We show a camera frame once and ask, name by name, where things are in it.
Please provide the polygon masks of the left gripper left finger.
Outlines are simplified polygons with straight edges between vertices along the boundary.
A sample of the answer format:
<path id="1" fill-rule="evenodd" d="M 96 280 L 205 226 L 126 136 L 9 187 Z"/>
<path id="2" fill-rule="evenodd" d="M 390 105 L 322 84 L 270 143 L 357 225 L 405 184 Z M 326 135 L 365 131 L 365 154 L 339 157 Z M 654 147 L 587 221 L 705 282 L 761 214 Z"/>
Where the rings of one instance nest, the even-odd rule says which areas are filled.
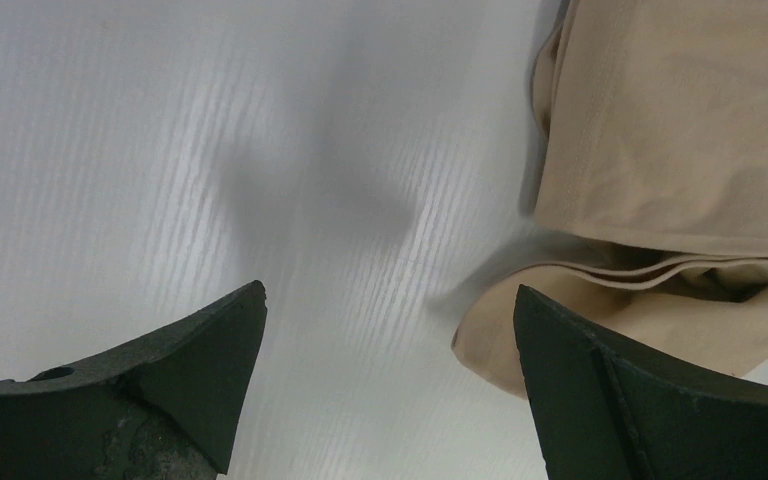
<path id="1" fill-rule="evenodd" d="M 0 479 L 227 473 L 266 318 L 254 281 L 102 353 L 1 380 Z"/>

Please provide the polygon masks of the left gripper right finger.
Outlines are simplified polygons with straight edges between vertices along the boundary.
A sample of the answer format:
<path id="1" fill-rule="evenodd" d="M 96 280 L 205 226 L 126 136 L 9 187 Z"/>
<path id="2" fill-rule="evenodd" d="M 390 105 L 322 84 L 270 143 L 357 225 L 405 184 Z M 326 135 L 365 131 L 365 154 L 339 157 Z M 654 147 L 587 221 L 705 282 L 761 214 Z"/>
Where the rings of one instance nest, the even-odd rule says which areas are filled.
<path id="1" fill-rule="evenodd" d="M 768 386 L 677 359 L 537 290 L 513 314 L 551 479 L 768 479 Z"/>

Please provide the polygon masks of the beige t shirt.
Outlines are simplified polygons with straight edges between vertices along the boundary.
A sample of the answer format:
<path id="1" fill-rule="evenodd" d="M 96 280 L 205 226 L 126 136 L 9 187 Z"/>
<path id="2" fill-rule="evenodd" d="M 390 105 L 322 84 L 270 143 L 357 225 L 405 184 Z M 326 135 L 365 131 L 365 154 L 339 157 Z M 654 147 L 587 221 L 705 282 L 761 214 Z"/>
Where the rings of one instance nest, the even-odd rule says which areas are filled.
<path id="1" fill-rule="evenodd" d="M 768 360 L 768 1 L 572 1 L 532 105 L 547 139 L 536 223 L 603 262 L 492 286 L 454 334 L 458 361 L 525 395 L 521 286 L 720 373 Z"/>

